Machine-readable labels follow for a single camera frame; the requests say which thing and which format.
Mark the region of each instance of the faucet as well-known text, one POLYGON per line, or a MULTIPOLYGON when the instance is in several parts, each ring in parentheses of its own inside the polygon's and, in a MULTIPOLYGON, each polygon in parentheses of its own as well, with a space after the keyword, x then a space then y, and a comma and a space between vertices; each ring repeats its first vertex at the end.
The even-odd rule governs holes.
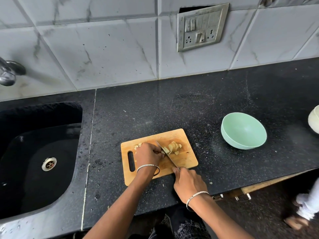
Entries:
POLYGON ((16 82, 16 76, 23 76, 26 74, 26 68, 15 61, 5 61, 0 57, 0 84, 4 86, 11 86, 16 82))

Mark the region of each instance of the black granite countertop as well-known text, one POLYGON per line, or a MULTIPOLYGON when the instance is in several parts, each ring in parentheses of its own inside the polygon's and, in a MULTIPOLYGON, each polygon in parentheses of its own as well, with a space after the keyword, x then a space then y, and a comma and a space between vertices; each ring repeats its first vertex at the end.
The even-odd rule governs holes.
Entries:
MULTIPOLYGON (((84 109, 76 169, 84 168, 75 172, 67 190, 76 192, 72 197, 66 192, 49 208, 23 219, 8 218, 6 230, 12 228, 15 235, 23 231, 25 238, 48 238, 92 227, 126 188, 120 144, 177 128, 185 130, 198 160, 194 169, 210 194, 319 167, 319 135, 307 122, 319 104, 318 73, 319 58, 314 58, 101 88, 95 96, 91 90, 0 103, 4 110, 78 99, 84 109), (266 143, 251 150, 228 145, 220 125, 230 112, 260 120, 266 143), (89 149, 90 155, 80 149, 89 149), (26 218, 33 220, 36 234, 31 227, 14 227, 26 218), (55 231, 45 231, 47 223, 55 231)), ((173 183, 174 175, 154 179, 137 214, 176 204, 173 183)))

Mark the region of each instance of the mint green bowl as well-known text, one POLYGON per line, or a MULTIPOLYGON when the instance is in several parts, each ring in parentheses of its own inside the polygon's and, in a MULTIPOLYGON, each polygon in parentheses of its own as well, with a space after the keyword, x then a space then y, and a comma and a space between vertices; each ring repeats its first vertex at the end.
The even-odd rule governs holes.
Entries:
POLYGON ((221 123, 221 135, 227 143, 239 149, 252 149, 267 139, 264 126, 256 118, 241 112, 227 114, 221 123))

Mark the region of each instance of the wooden cutting board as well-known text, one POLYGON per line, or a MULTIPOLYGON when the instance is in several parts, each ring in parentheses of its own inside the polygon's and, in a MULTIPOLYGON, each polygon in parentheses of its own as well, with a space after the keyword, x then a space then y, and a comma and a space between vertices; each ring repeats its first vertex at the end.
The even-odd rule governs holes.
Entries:
MULTIPOLYGON (((134 145, 137 145, 143 142, 148 142, 148 143, 157 145, 156 141, 158 141, 162 147, 167 147, 167 148, 168 148, 168 145, 173 141, 182 145, 182 147, 178 150, 180 152, 178 155, 175 155, 175 154, 169 155, 178 167, 192 168, 198 165, 198 161, 195 157, 193 149, 189 144, 189 141, 187 139, 187 136, 184 130, 181 128, 177 130, 169 131, 169 132, 163 132, 156 135, 123 142, 121 144, 121 152, 122 152, 124 181, 126 186, 129 186, 129 184, 135 178, 136 170, 137 170, 136 161, 134 160, 135 170, 133 172, 130 171, 128 152, 132 151, 133 154, 135 154, 136 150, 134 150, 134 145)), ((167 156, 165 156, 159 162, 160 173, 154 176, 153 179, 173 173, 173 170, 172 170, 173 167, 174 165, 170 162, 167 156)))

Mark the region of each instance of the sink drain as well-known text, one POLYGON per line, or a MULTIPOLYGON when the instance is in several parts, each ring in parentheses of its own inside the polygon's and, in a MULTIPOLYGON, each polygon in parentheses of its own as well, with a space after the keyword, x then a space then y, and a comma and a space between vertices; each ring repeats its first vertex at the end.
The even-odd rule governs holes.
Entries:
POLYGON ((49 171, 54 168, 56 165, 56 158, 55 157, 49 157, 46 158, 46 160, 42 163, 42 170, 43 171, 49 171))

